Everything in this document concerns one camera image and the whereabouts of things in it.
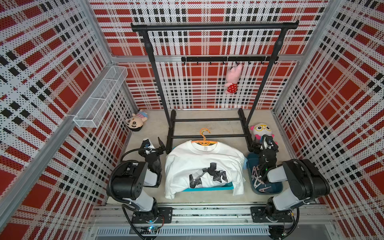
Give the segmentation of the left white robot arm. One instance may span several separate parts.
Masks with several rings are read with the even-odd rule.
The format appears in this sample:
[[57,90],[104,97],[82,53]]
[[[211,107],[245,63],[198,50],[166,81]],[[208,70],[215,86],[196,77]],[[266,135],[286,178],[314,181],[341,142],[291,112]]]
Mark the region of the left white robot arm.
[[149,139],[144,139],[138,149],[122,155],[121,163],[111,173],[107,195],[127,205],[133,212],[158,214],[156,199],[143,190],[144,187],[157,188],[161,184],[163,169],[160,155],[165,152],[166,146],[160,138],[158,141],[159,147],[155,148]]

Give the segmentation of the dark teal clothespin bin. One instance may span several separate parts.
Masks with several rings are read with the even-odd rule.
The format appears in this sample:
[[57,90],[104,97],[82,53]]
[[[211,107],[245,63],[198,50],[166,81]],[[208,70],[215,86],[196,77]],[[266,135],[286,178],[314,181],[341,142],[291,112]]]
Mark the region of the dark teal clothespin bin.
[[262,180],[262,165],[260,165],[258,154],[248,154],[246,168],[254,193],[258,195],[276,195],[283,191],[282,183],[269,183],[268,179]]

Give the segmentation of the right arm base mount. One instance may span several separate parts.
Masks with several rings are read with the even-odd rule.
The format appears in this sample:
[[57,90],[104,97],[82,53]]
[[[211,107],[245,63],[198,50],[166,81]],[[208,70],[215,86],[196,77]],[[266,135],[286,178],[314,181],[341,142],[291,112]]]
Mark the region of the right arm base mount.
[[251,217],[254,223],[293,223],[293,216],[290,210],[278,211],[267,210],[265,206],[251,207]]

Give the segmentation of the white owl plush toy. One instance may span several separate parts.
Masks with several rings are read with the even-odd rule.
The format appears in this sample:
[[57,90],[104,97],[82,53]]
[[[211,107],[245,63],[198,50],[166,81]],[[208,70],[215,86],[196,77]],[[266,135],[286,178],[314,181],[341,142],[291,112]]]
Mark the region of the white owl plush toy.
[[263,142],[262,141],[263,135],[272,136],[273,138],[275,137],[275,135],[272,132],[271,127],[268,126],[266,123],[258,123],[254,126],[251,126],[250,130],[251,130],[253,136],[255,137],[255,139],[257,140],[257,142],[260,144]]

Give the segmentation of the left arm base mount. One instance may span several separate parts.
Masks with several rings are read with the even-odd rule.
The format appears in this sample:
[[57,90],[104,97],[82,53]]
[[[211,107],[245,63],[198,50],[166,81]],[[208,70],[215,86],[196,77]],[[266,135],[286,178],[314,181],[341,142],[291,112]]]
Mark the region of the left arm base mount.
[[134,212],[131,221],[133,224],[169,224],[172,222],[172,216],[172,207],[160,207],[150,212]]

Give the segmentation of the orange plastic hanger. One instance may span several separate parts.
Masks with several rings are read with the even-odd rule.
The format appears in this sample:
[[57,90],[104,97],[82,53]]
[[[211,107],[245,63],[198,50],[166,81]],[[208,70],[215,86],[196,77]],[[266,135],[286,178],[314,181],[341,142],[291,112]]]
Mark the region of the orange plastic hanger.
[[213,145],[218,143],[216,141],[208,140],[207,137],[204,135],[205,132],[211,133],[210,130],[207,129],[207,128],[201,129],[200,130],[200,135],[203,137],[203,139],[202,140],[198,140],[198,141],[192,141],[192,143],[196,143],[196,144],[204,146],[204,147],[213,146]]

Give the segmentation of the black wall hook rail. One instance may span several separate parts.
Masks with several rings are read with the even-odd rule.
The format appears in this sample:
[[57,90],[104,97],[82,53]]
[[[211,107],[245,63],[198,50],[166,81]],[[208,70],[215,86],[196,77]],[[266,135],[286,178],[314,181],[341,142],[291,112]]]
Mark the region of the black wall hook rail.
[[183,63],[189,63],[189,62],[196,62],[196,63],[213,63],[213,62],[235,62],[235,63],[242,63],[242,62],[261,62],[261,63],[269,63],[271,61],[271,57],[266,56],[254,56],[254,57],[235,57],[235,56],[229,56],[229,57],[177,57],[178,60],[180,60]]

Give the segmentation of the white printed t-shirt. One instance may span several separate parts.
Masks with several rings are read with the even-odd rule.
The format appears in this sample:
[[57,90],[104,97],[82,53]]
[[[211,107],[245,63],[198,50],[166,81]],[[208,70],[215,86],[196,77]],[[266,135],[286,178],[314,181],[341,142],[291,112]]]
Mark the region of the white printed t-shirt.
[[217,142],[202,146],[187,141],[166,157],[165,198],[172,200],[187,189],[205,189],[233,185],[233,195],[244,194],[243,165],[246,158],[239,150]]

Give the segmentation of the pink pig plush toy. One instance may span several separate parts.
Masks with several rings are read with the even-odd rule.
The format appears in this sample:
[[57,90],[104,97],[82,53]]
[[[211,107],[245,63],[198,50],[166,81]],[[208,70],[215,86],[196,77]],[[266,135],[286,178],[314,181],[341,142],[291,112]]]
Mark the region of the pink pig plush toy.
[[232,67],[226,75],[226,83],[225,83],[225,93],[226,94],[235,94],[238,90],[238,82],[240,80],[241,74],[243,70],[243,65],[239,64],[235,67]]

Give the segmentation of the teal flat tray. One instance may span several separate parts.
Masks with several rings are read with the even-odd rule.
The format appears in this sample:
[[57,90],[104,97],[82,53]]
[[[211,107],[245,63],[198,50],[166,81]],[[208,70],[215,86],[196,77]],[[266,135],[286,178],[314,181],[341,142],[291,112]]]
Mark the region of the teal flat tray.
[[215,186],[210,188],[188,188],[183,190],[183,192],[227,191],[227,190],[233,190],[233,189],[234,189],[233,183],[227,183],[222,186]]

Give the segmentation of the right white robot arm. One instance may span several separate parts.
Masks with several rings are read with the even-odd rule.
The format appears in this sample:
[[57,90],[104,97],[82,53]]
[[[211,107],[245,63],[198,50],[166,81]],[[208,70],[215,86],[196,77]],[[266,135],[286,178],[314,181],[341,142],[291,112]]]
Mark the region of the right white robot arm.
[[278,145],[273,137],[263,135],[260,145],[259,162],[251,172],[254,187],[263,193],[270,190],[272,184],[289,184],[289,188],[268,199],[264,210],[266,217],[281,216],[330,193],[328,181],[310,160],[291,159],[277,165]]

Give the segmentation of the aluminium front rail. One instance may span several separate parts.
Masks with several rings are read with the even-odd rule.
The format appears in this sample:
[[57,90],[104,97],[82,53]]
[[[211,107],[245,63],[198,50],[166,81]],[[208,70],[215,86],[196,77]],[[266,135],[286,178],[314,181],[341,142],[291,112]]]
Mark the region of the aluminium front rail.
[[264,206],[245,204],[160,204],[162,212],[154,223],[140,222],[128,211],[125,216],[118,205],[97,207],[86,228],[85,240],[135,240],[131,220],[141,236],[165,239],[266,239],[287,230],[289,240],[340,240],[335,218],[324,205],[306,205],[286,214],[279,222],[263,215]]

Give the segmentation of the black-haired boy doll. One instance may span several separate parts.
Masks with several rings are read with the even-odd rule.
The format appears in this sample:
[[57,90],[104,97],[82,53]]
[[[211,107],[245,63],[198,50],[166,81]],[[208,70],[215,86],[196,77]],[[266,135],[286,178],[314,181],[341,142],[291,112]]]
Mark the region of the black-haired boy doll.
[[133,114],[133,116],[126,121],[126,126],[132,132],[139,132],[142,129],[144,122],[147,120],[148,114],[146,112],[139,111],[137,114]]

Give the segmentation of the black clothes rack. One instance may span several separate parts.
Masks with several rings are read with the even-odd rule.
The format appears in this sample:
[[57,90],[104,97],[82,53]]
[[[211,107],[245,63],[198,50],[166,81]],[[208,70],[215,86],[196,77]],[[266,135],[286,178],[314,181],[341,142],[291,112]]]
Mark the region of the black clothes rack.
[[[203,25],[162,25],[162,26],[154,26],[154,25],[134,25],[131,23],[132,31],[135,33],[139,33],[144,40],[144,45],[146,52],[148,54],[148,58],[150,60],[150,64],[154,71],[156,84],[159,90],[159,94],[161,97],[161,103],[163,104],[164,112],[167,118],[169,130],[167,135],[167,145],[166,145],[166,153],[170,153],[173,148],[173,142],[175,139],[198,139],[199,136],[195,135],[175,135],[175,123],[177,122],[227,122],[227,121],[239,121],[242,126],[243,133],[242,134],[224,134],[224,135],[214,135],[214,138],[245,138],[247,143],[247,148],[250,152],[255,150],[256,144],[253,144],[251,132],[249,130],[249,123],[252,119],[256,106],[259,103],[260,97],[263,93],[264,87],[267,83],[268,77],[270,76],[270,72],[272,67],[274,66],[278,54],[282,49],[284,44],[284,39],[289,30],[295,30],[299,26],[299,20],[295,22],[284,22],[284,23],[254,23],[254,24],[203,24]],[[275,41],[273,52],[269,57],[269,62],[267,66],[267,70],[262,79],[261,85],[258,89],[257,95],[254,99],[252,108],[248,117],[245,117],[243,109],[238,110],[237,118],[215,118],[215,119],[177,119],[176,110],[172,110],[169,112],[168,106],[166,103],[163,87],[161,84],[159,72],[156,66],[156,59],[154,55],[154,48],[152,42],[149,37],[149,32],[163,32],[163,31],[229,31],[229,30],[281,30],[280,34]]]

